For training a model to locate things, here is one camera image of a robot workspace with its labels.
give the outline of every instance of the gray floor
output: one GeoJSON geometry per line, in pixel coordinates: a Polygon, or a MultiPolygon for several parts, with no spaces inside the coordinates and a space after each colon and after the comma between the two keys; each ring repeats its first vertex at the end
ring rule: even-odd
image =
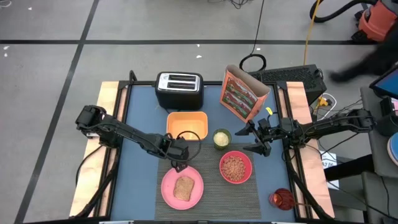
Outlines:
{"type": "MultiPolygon", "coordinates": [[[[325,1],[319,15],[348,2],[325,1]]],[[[266,0],[259,31],[261,40],[305,40],[313,0],[266,0]]],[[[13,0],[0,8],[0,40],[78,40],[93,0],[13,0]]],[[[235,9],[229,2],[206,0],[99,0],[88,40],[253,39],[260,0],[235,9]]],[[[355,6],[340,17],[313,28],[313,40],[348,40],[356,30],[355,6]]],[[[25,194],[55,105],[77,45],[0,44],[0,217],[13,223],[25,194]]],[[[258,45],[267,68],[303,63],[303,45],[258,45]]],[[[201,73],[221,80],[227,64],[238,64],[252,49],[245,44],[85,45],[75,70],[58,125],[37,181],[25,222],[67,218],[75,189],[74,178],[86,144],[75,130],[81,108],[96,103],[100,84],[125,80],[133,69],[139,80],[154,80],[165,70],[201,73]]],[[[365,45],[311,45],[307,63],[325,71],[327,93],[342,108],[359,99],[359,87],[374,77],[336,85],[328,70],[338,70],[370,52],[365,45]]],[[[253,60],[246,70],[260,67],[253,60]]],[[[322,138],[325,147],[350,136],[322,138]]],[[[357,158],[370,153],[367,136],[359,135],[333,150],[357,158]]]]}

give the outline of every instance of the black toaster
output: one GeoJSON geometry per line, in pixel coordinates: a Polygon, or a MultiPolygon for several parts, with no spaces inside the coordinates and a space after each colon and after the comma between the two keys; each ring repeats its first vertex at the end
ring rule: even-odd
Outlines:
{"type": "Polygon", "coordinates": [[[203,106],[203,78],[192,72],[160,72],[155,94],[165,109],[199,110],[203,106]]]}

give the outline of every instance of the toaster slot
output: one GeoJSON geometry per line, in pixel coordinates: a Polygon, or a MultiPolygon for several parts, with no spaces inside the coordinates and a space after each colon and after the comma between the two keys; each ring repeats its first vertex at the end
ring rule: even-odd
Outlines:
{"type": "Polygon", "coordinates": [[[169,80],[195,82],[196,77],[193,75],[169,75],[169,80]]]}
{"type": "Polygon", "coordinates": [[[194,83],[174,83],[174,82],[169,82],[167,84],[167,88],[181,89],[181,90],[194,90],[195,89],[195,84],[194,83]]]}

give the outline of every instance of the orange bowl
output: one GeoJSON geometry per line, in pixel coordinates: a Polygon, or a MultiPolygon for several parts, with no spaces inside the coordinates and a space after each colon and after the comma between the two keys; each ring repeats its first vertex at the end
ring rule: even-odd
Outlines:
{"type": "MultiPolygon", "coordinates": [[[[172,112],[167,117],[167,130],[173,138],[183,131],[193,131],[203,140],[207,136],[208,125],[207,115],[202,111],[194,112],[172,112]]],[[[184,133],[181,135],[186,140],[198,140],[192,133],[184,133]]]]}

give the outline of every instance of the yellow cable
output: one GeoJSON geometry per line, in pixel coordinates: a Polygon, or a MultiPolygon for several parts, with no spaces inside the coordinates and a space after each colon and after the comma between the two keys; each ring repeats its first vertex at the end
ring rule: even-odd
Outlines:
{"type": "Polygon", "coordinates": [[[315,20],[315,16],[317,14],[318,11],[318,6],[319,6],[320,0],[317,0],[317,5],[315,6],[315,10],[313,12],[313,16],[312,16],[312,20],[311,20],[311,24],[310,24],[310,28],[308,30],[308,34],[307,34],[307,38],[305,39],[305,50],[304,50],[304,65],[307,61],[307,47],[308,47],[308,40],[310,39],[311,36],[311,31],[312,31],[312,26],[313,26],[313,21],[315,20]]]}

